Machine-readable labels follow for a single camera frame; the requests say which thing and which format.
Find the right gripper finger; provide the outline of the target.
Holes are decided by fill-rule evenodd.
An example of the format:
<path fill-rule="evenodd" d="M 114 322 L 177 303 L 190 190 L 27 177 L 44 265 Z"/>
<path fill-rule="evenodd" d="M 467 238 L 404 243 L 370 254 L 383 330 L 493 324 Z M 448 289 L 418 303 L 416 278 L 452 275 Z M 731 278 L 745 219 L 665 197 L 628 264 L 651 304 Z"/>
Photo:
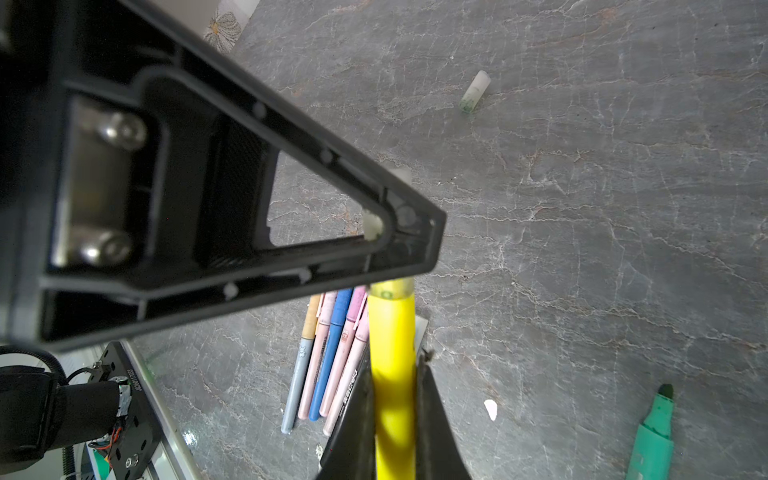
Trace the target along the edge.
<path fill-rule="evenodd" d="M 277 246 L 281 156 L 382 224 Z M 150 1 L 1 5 L 1 337 L 69 350 L 412 277 L 445 213 Z"/>

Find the yellow marker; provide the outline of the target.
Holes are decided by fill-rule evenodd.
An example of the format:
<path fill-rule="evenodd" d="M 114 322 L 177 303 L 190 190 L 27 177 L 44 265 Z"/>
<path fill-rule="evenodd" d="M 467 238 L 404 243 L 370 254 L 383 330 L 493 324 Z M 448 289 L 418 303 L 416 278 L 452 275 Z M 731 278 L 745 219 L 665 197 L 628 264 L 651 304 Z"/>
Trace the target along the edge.
<path fill-rule="evenodd" d="M 374 385 L 376 477 L 416 477 L 414 280 L 369 288 L 369 350 Z"/>

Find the clear green marker cap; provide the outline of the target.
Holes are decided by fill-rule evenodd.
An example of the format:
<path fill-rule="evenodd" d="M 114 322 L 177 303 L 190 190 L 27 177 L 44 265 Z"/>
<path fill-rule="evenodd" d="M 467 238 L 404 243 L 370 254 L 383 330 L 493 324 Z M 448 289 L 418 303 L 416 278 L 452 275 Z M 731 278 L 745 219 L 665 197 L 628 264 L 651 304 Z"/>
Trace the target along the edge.
<path fill-rule="evenodd" d="M 484 70 L 480 70 L 465 91 L 459 102 L 459 109 L 464 113 L 471 113 L 486 92 L 491 83 L 490 76 Z"/>

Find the light green marker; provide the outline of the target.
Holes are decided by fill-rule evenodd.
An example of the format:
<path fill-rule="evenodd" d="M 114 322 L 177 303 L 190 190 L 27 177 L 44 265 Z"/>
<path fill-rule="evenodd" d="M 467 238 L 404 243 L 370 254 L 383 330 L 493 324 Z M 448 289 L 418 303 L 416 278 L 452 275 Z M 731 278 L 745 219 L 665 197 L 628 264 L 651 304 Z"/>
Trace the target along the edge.
<path fill-rule="evenodd" d="M 648 415 L 637 429 L 626 480 L 668 479 L 674 453 L 674 407 L 674 387 L 662 384 L 653 398 Z"/>

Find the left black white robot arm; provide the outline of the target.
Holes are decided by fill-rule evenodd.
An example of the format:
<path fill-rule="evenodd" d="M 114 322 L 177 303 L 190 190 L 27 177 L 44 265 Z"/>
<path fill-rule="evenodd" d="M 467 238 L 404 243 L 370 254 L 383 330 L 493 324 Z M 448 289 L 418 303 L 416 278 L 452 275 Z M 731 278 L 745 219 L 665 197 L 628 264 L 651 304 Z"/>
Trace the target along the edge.
<path fill-rule="evenodd" d="M 51 353 L 5 344 L 3 355 L 26 355 L 42 363 L 1 368 L 1 473 L 27 469 L 51 450 L 62 453 L 63 477 L 76 479 L 74 446 L 115 446 L 133 400 L 130 381 L 111 379 L 101 367 L 66 374 Z"/>

